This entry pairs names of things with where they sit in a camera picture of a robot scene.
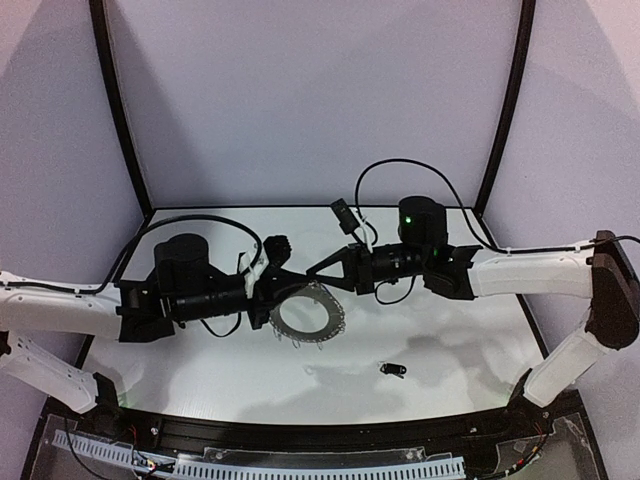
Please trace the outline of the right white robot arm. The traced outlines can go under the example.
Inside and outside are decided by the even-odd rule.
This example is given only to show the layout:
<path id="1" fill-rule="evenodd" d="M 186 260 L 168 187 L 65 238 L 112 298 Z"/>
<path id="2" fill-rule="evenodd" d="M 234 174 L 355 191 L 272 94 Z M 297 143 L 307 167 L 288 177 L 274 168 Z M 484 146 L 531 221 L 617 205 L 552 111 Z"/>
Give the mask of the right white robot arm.
<path id="1" fill-rule="evenodd" d="M 502 294 L 589 300 L 579 326 L 520 377 L 509 409 L 547 407 L 603 356 L 638 339 L 639 278 L 612 232 L 560 247 L 453 246 L 443 205 L 409 196 L 400 200 L 398 210 L 398 243 L 350 244 L 308 269 L 308 275 L 358 295 L 374 292 L 382 282 L 421 277 L 427 290 L 451 300 Z"/>

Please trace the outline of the metal disc keyring with rings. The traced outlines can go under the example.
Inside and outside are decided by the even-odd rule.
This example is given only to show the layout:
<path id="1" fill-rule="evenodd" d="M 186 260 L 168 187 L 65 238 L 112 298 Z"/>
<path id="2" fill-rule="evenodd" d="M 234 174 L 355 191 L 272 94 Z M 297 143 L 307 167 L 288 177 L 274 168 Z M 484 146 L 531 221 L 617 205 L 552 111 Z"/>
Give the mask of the metal disc keyring with rings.
<path id="1" fill-rule="evenodd" d="M 294 348 L 314 345 L 319 350 L 346 330 L 345 312 L 322 284 L 312 282 L 271 312 L 270 325 L 280 341 Z"/>

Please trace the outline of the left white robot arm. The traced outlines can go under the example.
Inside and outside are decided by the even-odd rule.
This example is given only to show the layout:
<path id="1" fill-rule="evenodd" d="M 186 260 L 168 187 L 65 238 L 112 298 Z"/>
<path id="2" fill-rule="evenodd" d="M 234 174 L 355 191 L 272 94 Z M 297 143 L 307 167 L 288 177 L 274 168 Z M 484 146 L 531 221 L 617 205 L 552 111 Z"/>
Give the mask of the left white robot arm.
<path id="1" fill-rule="evenodd" d="M 1 368 L 79 414 L 120 412 L 114 382 L 74 368 L 23 336 L 25 330 L 80 333 L 119 343 L 171 337 L 190 321 L 246 314 L 253 329 L 310 281 L 284 269 L 291 246 L 284 235 L 245 253 L 227 274 L 209 262 L 209 244 L 180 234 L 154 248 L 154 268 L 143 281 L 108 284 L 99 293 L 77 287 L 20 282 L 1 276 Z"/>

